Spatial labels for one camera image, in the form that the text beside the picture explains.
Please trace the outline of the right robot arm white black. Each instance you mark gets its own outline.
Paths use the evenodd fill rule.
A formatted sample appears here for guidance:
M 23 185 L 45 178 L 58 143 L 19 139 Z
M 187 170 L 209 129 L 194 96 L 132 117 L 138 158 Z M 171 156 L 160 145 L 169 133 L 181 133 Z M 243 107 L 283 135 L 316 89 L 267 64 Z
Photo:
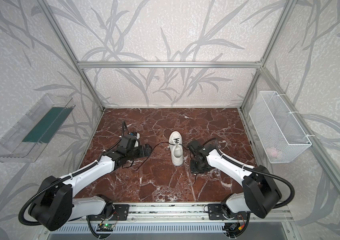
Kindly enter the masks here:
M 194 156 L 190 167 L 194 174 L 218 169 L 242 186 L 242 192 L 231 194 L 221 201 L 223 218 L 234 219 L 238 213 L 253 213 L 264 219 L 268 213 L 290 203 L 295 196 L 293 185 L 271 174 L 262 165 L 250 166 L 223 153 L 216 145 L 203 145 L 194 140 L 188 144 Z

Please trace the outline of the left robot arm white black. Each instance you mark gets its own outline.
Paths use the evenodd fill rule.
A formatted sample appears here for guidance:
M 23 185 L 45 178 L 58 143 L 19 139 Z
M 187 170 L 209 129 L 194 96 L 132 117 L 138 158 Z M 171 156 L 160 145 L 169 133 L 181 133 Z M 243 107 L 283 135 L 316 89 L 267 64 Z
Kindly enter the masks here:
M 92 163 L 59 178 L 47 177 L 38 192 L 21 207 L 18 221 L 25 226 L 43 225 L 55 231 L 67 222 L 82 217 L 112 217 L 115 210 L 110 198 L 97 195 L 78 199 L 77 194 L 128 161 L 149 157 L 152 151 L 149 144 L 141 144 L 138 132 L 129 133 L 126 124 L 123 124 L 117 143 L 100 153 Z

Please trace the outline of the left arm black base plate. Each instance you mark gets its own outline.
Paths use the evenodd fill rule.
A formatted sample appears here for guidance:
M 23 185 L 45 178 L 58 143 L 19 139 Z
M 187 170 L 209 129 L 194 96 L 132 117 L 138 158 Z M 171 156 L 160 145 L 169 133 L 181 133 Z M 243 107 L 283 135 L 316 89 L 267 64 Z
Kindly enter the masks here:
M 113 212 L 108 216 L 106 221 L 126 221 L 129 213 L 128 204 L 117 204 L 113 205 Z

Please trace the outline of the white sneaker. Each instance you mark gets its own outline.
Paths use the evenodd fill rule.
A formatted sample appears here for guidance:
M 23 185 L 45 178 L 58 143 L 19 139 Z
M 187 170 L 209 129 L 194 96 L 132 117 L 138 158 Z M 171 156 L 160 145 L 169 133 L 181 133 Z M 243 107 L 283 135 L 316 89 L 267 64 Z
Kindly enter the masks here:
M 183 138 L 181 134 L 178 131 L 172 132 L 168 143 L 173 165 L 176 167 L 181 166 L 184 163 Z

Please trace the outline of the black shoelace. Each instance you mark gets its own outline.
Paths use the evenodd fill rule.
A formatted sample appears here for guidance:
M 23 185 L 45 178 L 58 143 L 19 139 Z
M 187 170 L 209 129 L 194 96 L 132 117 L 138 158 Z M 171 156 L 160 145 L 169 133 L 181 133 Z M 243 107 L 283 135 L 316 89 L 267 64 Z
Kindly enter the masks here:
M 179 146 L 182 149 L 183 163 L 175 166 L 171 157 L 172 147 L 173 145 L 167 142 L 155 145 L 151 155 L 138 161 L 132 169 L 132 184 L 140 188 L 154 189 L 161 186 L 173 189 L 177 186 L 193 185 L 196 175 L 191 173 L 190 160 L 194 155 L 187 149 L 186 144 Z

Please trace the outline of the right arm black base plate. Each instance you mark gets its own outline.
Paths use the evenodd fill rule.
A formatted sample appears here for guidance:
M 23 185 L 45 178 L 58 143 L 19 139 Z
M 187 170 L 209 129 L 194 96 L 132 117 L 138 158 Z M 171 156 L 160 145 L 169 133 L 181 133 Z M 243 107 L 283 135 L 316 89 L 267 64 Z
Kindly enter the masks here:
M 226 220 L 223 215 L 221 204 L 207 204 L 204 206 L 204 212 L 209 215 L 209 220 Z

